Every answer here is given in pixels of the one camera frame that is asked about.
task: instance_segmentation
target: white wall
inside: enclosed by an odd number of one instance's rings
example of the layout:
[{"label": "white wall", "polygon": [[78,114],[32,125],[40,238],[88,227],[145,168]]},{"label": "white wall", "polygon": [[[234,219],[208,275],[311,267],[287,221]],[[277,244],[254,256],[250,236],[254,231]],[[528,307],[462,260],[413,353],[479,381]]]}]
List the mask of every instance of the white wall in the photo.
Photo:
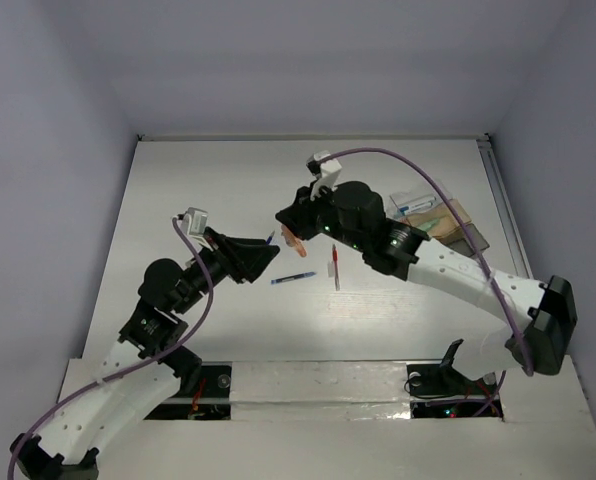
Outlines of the white wall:
[{"label": "white wall", "polygon": [[572,5],[494,136],[534,273],[572,281],[596,420],[596,0]]},{"label": "white wall", "polygon": [[140,133],[482,133],[567,0],[68,3]]},{"label": "white wall", "polygon": [[135,147],[92,56],[54,27],[0,0],[0,478],[80,353]]}]

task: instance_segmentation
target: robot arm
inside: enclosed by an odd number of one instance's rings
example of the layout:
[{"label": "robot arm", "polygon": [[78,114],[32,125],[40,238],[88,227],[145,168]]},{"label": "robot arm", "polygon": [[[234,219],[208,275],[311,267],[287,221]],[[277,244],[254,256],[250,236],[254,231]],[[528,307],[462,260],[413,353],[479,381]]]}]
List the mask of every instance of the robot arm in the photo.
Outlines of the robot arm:
[{"label": "robot arm", "polygon": [[[366,184],[351,181],[334,186],[341,166],[337,159],[322,163],[327,156],[325,152],[308,162],[316,180],[299,188],[293,204],[276,214],[295,237],[327,235],[358,250],[367,265],[384,275],[441,290],[506,322],[491,280],[476,261],[421,230],[387,218],[381,196]],[[492,277],[524,333],[535,371],[556,375],[577,321],[571,285],[556,276],[549,284],[500,271],[492,272]],[[506,324],[485,342],[458,341],[448,354],[445,364],[469,379],[525,366]]]},{"label": "robot arm", "polygon": [[[230,238],[204,228],[199,255],[213,285],[227,276],[237,283],[255,281],[278,254],[265,240]],[[198,263],[183,270],[170,259],[153,262],[138,289],[140,300],[107,357],[94,373],[100,388],[79,396],[21,445],[18,466],[32,480],[95,480],[97,459],[108,445],[141,421],[163,400],[196,386],[201,359],[179,347],[119,379],[102,379],[173,347],[187,329],[176,314],[186,313],[209,286]],[[12,451],[22,440],[20,435]]]},{"label": "robot arm", "polygon": [[[444,291],[506,320],[490,288],[491,280],[477,262],[421,230],[388,219],[382,198],[364,183],[346,182],[336,187],[340,164],[335,159],[318,162],[324,157],[322,154],[308,164],[316,180],[298,189],[293,204],[276,214],[293,235],[301,240],[327,235],[358,250],[367,265],[384,275]],[[187,233],[204,232],[206,246],[199,256],[214,285],[227,276],[237,283],[255,281],[279,252],[262,239],[230,238],[204,228],[206,217],[181,216],[181,220]],[[524,331],[535,371],[557,374],[577,320],[570,284],[555,276],[549,284],[498,271],[493,277],[513,319]],[[165,352],[187,329],[176,314],[187,312],[208,291],[198,263],[183,270],[173,260],[160,259],[147,268],[136,309],[94,374],[101,387],[83,387],[83,394],[58,410],[34,436],[21,435],[13,443],[12,451],[19,450],[18,465],[28,478],[95,480],[97,458],[112,440],[166,398],[195,387],[201,359],[185,347]],[[132,365],[154,357],[159,360],[128,374]],[[523,365],[523,360],[505,326],[484,343],[454,342],[439,364],[438,376],[442,388],[451,390],[456,381]],[[126,375],[119,372],[126,367],[130,367]],[[103,381],[115,372],[125,376],[110,383]]]}]

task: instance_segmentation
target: table surface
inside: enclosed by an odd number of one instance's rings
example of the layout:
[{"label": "table surface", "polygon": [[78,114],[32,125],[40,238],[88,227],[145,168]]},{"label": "table surface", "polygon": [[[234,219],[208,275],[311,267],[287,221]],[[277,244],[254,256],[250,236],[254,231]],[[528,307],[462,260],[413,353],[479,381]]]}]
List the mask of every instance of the table surface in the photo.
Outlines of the table surface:
[{"label": "table surface", "polygon": [[[282,251],[254,284],[225,280],[208,321],[188,347],[206,361],[392,360],[440,358],[457,338],[481,337],[500,323],[441,292],[386,277],[360,254],[341,246],[341,290],[327,275],[331,239],[306,244],[301,259],[279,238],[274,214],[313,177],[315,152],[367,141],[141,142],[118,217],[84,358],[102,358],[138,300],[145,268],[157,258],[183,264],[190,254],[170,225],[189,206],[209,212],[221,233],[266,238]],[[491,187],[473,140],[369,142],[417,162],[460,200],[491,247],[492,266],[515,273]],[[422,179],[404,164],[377,154],[341,160],[340,182],[361,180],[383,197]],[[270,280],[314,270],[315,277],[283,285]],[[202,306],[185,319],[193,324]]]},{"label": "table surface", "polygon": [[[210,225],[222,233],[266,238],[278,230],[274,213],[311,180],[304,165],[311,154],[368,143],[398,151],[440,178],[491,244],[487,260],[515,271],[473,140],[141,142],[84,356],[70,362],[62,394],[90,380],[91,366],[105,355],[133,311],[145,267],[161,257],[181,264],[189,258],[171,231],[172,215],[189,206],[204,208]],[[342,164],[340,181],[364,181],[383,197],[420,182],[414,172],[387,157],[359,155]],[[456,338],[482,336],[500,326],[440,292],[373,272],[350,249],[339,249],[342,288],[336,292],[326,275],[331,241],[316,238],[307,249],[308,257],[300,259],[283,248],[253,285],[223,282],[207,323],[188,347],[205,361],[438,358]],[[272,278],[308,270],[318,275],[269,284]],[[200,310],[192,309],[186,320],[194,322]],[[251,388],[260,391],[256,385]],[[403,405],[402,398],[395,401]],[[100,480],[190,475],[244,480],[596,480],[596,430],[569,360],[557,377],[526,378],[519,370],[510,372],[502,402],[505,422],[349,421],[326,414],[306,419],[304,411],[284,415],[262,404],[240,420],[144,421],[120,447],[105,452]]]}]

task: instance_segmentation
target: purple cable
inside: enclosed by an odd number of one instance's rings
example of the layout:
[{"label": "purple cable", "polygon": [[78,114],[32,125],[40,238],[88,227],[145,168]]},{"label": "purple cable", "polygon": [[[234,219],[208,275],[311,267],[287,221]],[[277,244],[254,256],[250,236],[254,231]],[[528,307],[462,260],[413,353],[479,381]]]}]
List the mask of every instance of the purple cable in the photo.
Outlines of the purple cable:
[{"label": "purple cable", "polygon": [[434,181],[433,178],[431,178],[422,168],[420,168],[414,162],[403,157],[402,155],[399,155],[396,152],[392,152],[391,150],[387,150],[385,148],[380,148],[380,147],[351,148],[349,150],[343,150],[342,152],[333,153],[333,154],[328,155],[324,158],[321,158],[320,160],[317,161],[317,163],[318,163],[318,165],[321,165],[324,162],[327,162],[334,158],[346,157],[347,155],[353,155],[355,153],[382,153],[384,155],[388,155],[388,156],[393,157],[397,160],[400,160],[401,162],[405,163],[406,165],[409,165],[416,172],[418,172],[420,174],[420,176],[422,176],[427,181],[427,183],[429,183],[429,185],[431,185],[431,187],[436,191],[436,193],[438,193],[438,196],[440,196],[442,201],[445,203],[445,205],[447,206],[447,208],[449,209],[451,214],[454,216],[454,218],[458,222],[460,229],[465,234],[467,243],[469,243],[469,246],[471,247],[471,249],[476,253],[476,257],[478,258],[478,261],[480,262],[480,268],[482,268],[482,271],[485,274],[485,278],[487,278],[487,280],[491,280],[491,288],[494,291],[494,295],[496,295],[496,298],[500,302],[500,306],[502,307],[502,310],[505,314],[507,322],[509,323],[509,326],[511,327],[511,330],[514,334],[514,338],[516,339],[516,342],[518,342],[518,345],[520,346],[522,358],[525,361],[525,364],[527,365],[527,367],[525,368],[525,373],[528,376],[532,376],[534,374],[534,367],[533,367],[533,361],[532,361],[531,355],[529,353],[529,348],[527,347],[527,342],[525,341],[522,332],[518,328],[518,325],[516,325],[516,321],[514,320],[513,314],[511,313],[511,309],[509,308],[509,305],[507,305],[507,302],[505,300],[505,297],[504,297],[502,291],[500,290],[500,286],[498,285],[498,282],[492,276],[491,269],[489,268],[489,264],[485,260],[485,257],[482,255],[482,252],[480,251],[480,249],[476,247],[476,242],[475,242],[473,236],[471,235],[471,232],[469,232],[469,230],[467,229],[467,225],[465,225],[465,222],[462,220],[462,218],[460,218],[460,215],[458,214],[456,209],[453,207],[453,205],[451,205],[451,203],[449,202],[449,199],[443,193],[442,189],[438,186],[438,184]]},{"label": "purple cable", "polygon": [[496,386],[496,390],[494,390],[494,392],[491,394],[491,396],[489,398],[458,398],[456,400],[431,400],[426,403],[427,403],[427,405],[456,405],[458,403],[470,403],[470,402],[471,403],[484,403],[484,405],[482,407],[480,407],[478,409],[478,411],[472,415],[472,417],[477,417],[482,412],[487,410],[487,408],[492,407],[496,411],[496,415],[498,415],[499,417],[502,418],[502,415],[500,414],[500,410],[498,410],[498,408],[494,405],[494,402],[496,401],[496,397],[498,396],[498,393],[500,392],[500,388],[502,387],[502,384],[505,381],[506,375],[507,375],[507,372],[503,371],[502,374],[500,375],[500,381],[498,382],[498,385]]},{"label": "purple cable", "polygon": [[[174,227],[174,230],[178,234],[178,236],[182,239],[182,241],[185,243],[187,248],[191,251],[191,254],[194,257],[194,260],[196,260],[196,263],[198,263],[198,266],[200,267],[200,270],[202,271],[202,274],[205,276],[205,280],[207,281],[207,304],[205,305],[205,310],[202,312],[202,315],[200,316],[200,318],[198,319],[196,324],[191,328],[191,330],[189,330],[189,333],[187,333],[185,336],[183,336],[177,343],[175,343],[168,349],[163,350],[162,352],[154,355],[151,358],[148,358],[146,360],[138,362],[130,367],[118,370],[117,372],[104,377],[102,379],[103,382],[113,382],[114,380],[118,380],[119,378],[122,378],[125,375],[129,375],[130,373],[133,373],[136,370],[140,370],[141,368],[146,367],[147,365],[151,365],[152,363],[155,363],[155,362],[163,359],[164,357],[169,355],[171,352],[173,352],[177,348],[182,347],[187,342],[187,340],[189,340],[198,331],[198,329],[205,322],[207,315],[209,314],[211,305],[214,302],[214,283],[211,279],[211,274],[209,273],[209,270],[207,269],[205,262],[202,261],[202,258],[198,254],[198,251],[194,248],[193,244],[189,241],[189,239],[185,236],[183,231],[178,226],[178,220],[176,218],[172,218],[171,223]],[[84,395],[85,393],[89,392],[90,390],[93,390],[94,388],[96,388],[98,386],[99,386],[98,382],[91,382],[90,384],[85,385],[84,387],[76,390],[74,393],[63,398],[56,405],[51,407],[44,415],[42,415],[36,421],[36,423],[34,423],[31,426],[31,428],[27,431],[27,433],[25,433],[20,438],[20,440],[16,444],[16,447],[14,448],[14,451],[11,453],[11,459],[9,460],[9,468],[7,470],[7,480],[14,480],[14,470],[16,467],[16,461],[18,460],[18,456],[20,455],[20,450],[22,449],[22,446],[33,436],[33,434],[36,432],[36,430],[38,430],[58,410],[60,410],[65,405],[67,405],[69,402],[80,397],[81,395]]]}]

